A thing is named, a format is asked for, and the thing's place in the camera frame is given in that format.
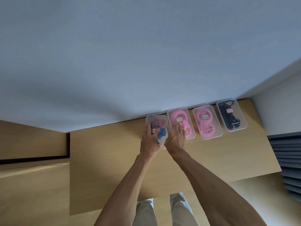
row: plastic container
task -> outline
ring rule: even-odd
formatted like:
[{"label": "plastic container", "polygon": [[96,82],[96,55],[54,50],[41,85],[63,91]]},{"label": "plastic container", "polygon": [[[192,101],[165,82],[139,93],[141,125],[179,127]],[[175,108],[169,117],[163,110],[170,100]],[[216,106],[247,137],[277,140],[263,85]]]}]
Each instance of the plastic container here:
[{"label": "plastic container", "polygon": [[171,109],[167,112],[168,121],[170,125],[178,122],[186,131],[186,140],[193,139],[195,137],[195,131],[190,119],[188,109],[186,107]]},{"label": "plastic container", "polygon": [[237,100],[234,98],[220,100],[217,101],[216,106],[228,132],[247,128],[248,124]]},{"label": "plastic container", "polygon": [[192,110],[201,137],[204,140],[223,135],[222,127],[212,105],[206,105]]},{"label": "plastic container", "polygon": [[145,124],[148,124],[150,122],[150,127],[151,127],[151,133],[153,134],[157,128],[160,129],[160,133],[157,138],[157,143],[161,144],[161,149],[165,149],[166,147],[164,146],[165,140],[168,137],[167,133],[167,124],[168,124],[168,119],[166,116],[160,116],[160,115],[147,115]]}]

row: hand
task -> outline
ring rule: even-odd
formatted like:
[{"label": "hand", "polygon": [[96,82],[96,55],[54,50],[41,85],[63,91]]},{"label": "hand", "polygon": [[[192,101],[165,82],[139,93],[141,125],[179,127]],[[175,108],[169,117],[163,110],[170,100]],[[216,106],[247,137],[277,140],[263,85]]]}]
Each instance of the hand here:
[{"label": "hand", "polygon": [[155,133],[151,134],[151,124],[148,123],[143,130],[143,136],[140,146],[140,156],[144,161],[152,160],[160,151],[160,143],[157,143],[157,137],[160,129],[157,128]]},{"label": "hand", "polygon": [[185,130],[182,129],[181,125],[179,125],[178,122],[172,125],[172,129],[170,126],[167,127],[168,137],[164,144],[170,154],[177,149],[185,150],[186,142]]}]

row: person's right arm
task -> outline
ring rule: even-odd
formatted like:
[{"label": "person's right arm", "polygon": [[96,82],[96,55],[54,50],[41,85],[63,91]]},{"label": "person's right arm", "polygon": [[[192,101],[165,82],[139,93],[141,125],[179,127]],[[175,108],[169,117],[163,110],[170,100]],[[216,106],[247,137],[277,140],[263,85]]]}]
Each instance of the person's right arm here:
[{"label": "person's right arm", "polygon": [[210,225],[266,226],[243,197],[185,151],[185,132],[181,126],[175,124],[173,129],[168,129],[165,146],[189,179]]}]

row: person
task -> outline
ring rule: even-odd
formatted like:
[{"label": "person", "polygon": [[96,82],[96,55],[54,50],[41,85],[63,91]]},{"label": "person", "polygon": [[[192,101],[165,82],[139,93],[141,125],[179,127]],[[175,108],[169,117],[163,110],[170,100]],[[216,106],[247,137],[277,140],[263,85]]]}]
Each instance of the person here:
[{"label": "person", "polygon": [[[141,183],[152,159],[160,151],[157,129],[151,134],[150,123],[144,129],[140,153],[121,180],[95,226],[155,226],[156,217],[152,199],[137,202]],[[168,128],[165,147],[190,181],[211,226],[256,225],[266,226],[256,210],[226,182],[214,175],[185,151],[185,131],[177,123]],[[198,225],[182,193],[171,194],[173,226]]]}]

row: pant leg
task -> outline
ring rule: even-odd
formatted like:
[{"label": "pant leg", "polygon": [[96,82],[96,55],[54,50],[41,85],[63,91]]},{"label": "pant leg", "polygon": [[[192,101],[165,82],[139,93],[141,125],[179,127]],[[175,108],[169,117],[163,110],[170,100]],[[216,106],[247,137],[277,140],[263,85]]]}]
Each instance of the pant leg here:
[{"label": "pant leg", "polygon": [[157,226],[153,199],[138,201],[133,226]]},{"label": "pant leg", "polygon": [[199,226],[183,193],[170,195],[172,226]]}]

